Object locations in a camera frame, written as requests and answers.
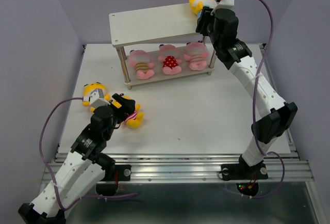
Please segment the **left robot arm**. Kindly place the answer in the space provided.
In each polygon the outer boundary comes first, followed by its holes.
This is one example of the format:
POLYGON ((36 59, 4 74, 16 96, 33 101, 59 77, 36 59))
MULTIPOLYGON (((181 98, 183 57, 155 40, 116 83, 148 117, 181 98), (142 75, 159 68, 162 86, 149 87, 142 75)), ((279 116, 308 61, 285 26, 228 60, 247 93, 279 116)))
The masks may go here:
MULTIPOLYGON (((109 16, 112 44, 122 71, 127 74, 128 45, 195 34, 197 17, 188 5, 179 4, 113 13, 109 16)), ((31 203, 19 208, 25 223, 65 223, 65 214, 99 180, 114 176, 115 161, 103 153, 114 130, 123 122, 136 120, 136 102, 121 94, 106 95, 100 83, 85 86, 80 98, 92 109, 90 123, 74 141, 58 172, 31 203)))

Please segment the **pink frog toy striped shirt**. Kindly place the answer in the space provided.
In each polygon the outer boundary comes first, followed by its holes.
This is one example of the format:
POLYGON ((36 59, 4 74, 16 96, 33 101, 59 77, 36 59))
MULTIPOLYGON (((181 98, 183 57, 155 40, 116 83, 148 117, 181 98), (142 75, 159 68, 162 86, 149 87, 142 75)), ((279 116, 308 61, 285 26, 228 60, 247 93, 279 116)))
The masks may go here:
POLYGON ((189 42, 186 44, 184 59, 189 63, 192 71, 202 71, 208 65, 208 49, 203 41, 189 42))

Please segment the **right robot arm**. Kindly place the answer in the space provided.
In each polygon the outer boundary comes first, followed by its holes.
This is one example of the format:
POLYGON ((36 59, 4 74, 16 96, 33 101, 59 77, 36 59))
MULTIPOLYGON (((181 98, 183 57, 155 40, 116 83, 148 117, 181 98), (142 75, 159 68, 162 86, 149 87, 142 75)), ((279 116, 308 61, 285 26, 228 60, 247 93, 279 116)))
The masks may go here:
POLYGON ((238 163, 221 166, 219 177, 224 181, 267 179, 263 159, 289 128, 298 107, 284 100, 261 73, 249 47, 237 38, 238 24, 230 9, 204 7, 199 17, 200 33, 210 38, 217 58, 253 100, 253 137, 238 163))

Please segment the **pink frog toy polka-dot dress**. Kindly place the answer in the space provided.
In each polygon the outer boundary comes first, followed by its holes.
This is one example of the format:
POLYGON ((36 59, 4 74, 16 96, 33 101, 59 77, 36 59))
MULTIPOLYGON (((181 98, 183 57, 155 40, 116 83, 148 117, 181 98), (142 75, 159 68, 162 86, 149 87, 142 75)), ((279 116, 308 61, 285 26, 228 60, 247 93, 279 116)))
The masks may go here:
POLYGON ((182 70, 178 62, 179 50, 170 44, 159 45, 158 61, 162 63, 162 71, 165 75, 177 75, 182 70))

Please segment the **pink frog toy orange stripes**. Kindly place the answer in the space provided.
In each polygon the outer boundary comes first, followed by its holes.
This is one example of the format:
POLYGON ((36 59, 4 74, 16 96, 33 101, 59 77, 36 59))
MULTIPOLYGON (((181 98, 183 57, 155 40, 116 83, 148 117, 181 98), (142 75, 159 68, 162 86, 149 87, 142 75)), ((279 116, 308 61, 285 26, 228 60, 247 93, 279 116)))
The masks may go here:
POLYGON ((129 65, 134 68, 136 77, 139 80, 146 80, 154 76, 154 63, 150 55, 143 50, 131 50, 129 53, 129 65))

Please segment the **yellow toy blue striped shirt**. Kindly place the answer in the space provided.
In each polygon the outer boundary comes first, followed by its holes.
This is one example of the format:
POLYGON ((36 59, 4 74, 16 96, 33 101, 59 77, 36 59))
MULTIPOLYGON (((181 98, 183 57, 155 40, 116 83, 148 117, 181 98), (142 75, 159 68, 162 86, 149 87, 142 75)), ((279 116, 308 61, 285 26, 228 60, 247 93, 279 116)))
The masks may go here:
POLYGON ((198 18, 201 16, 202 9, 204 7, 213 9, 217 6, 217 2, 215 0, 188 0, 188 1, 192 12, 195 13, 198 18))

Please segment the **yellow toy red stripes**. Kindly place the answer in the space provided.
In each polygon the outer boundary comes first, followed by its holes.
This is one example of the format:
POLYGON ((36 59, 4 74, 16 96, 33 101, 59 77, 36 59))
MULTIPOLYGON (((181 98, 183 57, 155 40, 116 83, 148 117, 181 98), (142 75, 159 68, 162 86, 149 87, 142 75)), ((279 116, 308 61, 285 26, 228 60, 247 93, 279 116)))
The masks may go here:
POLYGON ((137 129, 141 126, 144 113, 140 112, 141 105, 135 104, 135 111, 125 119, 125 124, 130 129, 137 129))

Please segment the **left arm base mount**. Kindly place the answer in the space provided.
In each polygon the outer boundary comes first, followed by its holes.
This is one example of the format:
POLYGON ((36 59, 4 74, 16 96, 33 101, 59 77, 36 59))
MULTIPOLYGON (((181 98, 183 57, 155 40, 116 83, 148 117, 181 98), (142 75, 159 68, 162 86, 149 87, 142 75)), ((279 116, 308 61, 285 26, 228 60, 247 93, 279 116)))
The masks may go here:
POLYGON ((101 153, 94 162, 101 166, 104 176, 101 182, 127 182, 130 181, 131 165, 120 165, 107 154, 101 153))

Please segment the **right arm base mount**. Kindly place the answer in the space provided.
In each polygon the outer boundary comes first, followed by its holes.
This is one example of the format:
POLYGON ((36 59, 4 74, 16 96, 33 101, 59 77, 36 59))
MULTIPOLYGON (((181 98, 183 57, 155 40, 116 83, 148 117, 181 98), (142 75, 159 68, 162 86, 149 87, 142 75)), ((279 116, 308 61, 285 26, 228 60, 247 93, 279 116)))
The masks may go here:
POLYGON ((257 180, 268 179, 268 172, 264 163, 249 167, 243 164, 223 164, 220 170, 221 178, 224 181, 243 181, 254 179, 257 180))

